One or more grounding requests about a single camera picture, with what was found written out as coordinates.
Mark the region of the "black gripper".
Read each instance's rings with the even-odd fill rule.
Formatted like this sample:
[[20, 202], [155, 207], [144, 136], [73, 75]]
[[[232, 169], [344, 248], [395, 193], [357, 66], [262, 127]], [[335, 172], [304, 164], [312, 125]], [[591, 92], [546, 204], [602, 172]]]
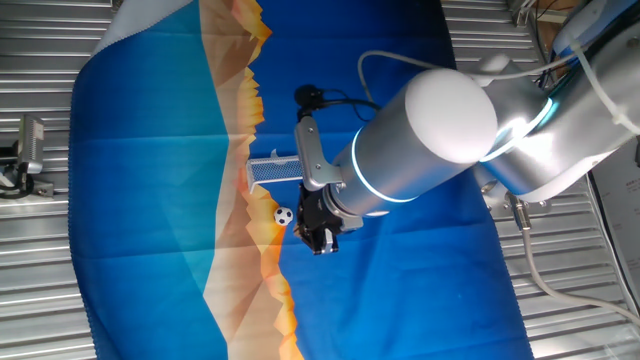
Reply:
[[318, 191], [300, 190], [294, 233], [299, 235], [313, 254], [328, 254], [339, 250], [336, 235], [359, 230], [363, 218], [342, 209], [330, 187]]

